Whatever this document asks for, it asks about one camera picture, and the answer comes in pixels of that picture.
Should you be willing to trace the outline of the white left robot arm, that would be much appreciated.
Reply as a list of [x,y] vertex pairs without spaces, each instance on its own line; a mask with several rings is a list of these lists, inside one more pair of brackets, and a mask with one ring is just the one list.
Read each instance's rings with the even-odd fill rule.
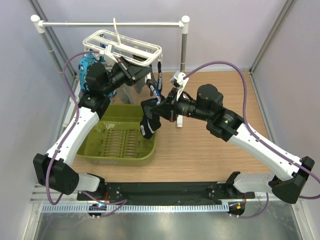
[[150,65],[142,66],[123,57],[117,58],[110,70],[102,63],[87,68],[86,91],[77,102],[73,119],[57,142],[45,154],[38,153],[33,159],[37,180],[47,194],[51,190],[63,195],[85,191],[94,200],[104,198],[103,179],[89,173],[77,173],[72,168],[73,161],[83,141],[110,105],[109,93],[123,84],[134,85],[150,72]]

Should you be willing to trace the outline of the white clip sock hanger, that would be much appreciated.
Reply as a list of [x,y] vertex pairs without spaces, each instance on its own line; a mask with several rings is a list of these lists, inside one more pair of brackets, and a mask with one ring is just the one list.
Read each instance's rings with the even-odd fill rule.
[[99,55],[101,50],[111,44],[116,59],[123,57],[130,63],[142,67],[148,67],[155,61],[162,61],[163,53],[159,45],[119,34],[118,27],[120,24],[116,22],[115,18],[111,25],[114,31],[101,29],[85,38],[82,41],[84,50],[97,51]]

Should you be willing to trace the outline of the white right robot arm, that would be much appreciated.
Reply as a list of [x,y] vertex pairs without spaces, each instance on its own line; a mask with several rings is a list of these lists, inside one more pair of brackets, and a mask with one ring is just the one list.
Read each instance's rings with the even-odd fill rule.
[[246,174],[238,172],[225,185],[230,198],[246,192],[272,193],[288,204],[295,204],[315,165],[305,156],[300,158],[281,149],[246,125],[244,119],[223,106],[224,96],[211,85],[201,85],[196,98],[183,97],[172,88],[167,97],[157,93],[151,112],[170,122],[178,115],[206,122],[206,129],[215,137],[242,148],[265,164],[270,173]]

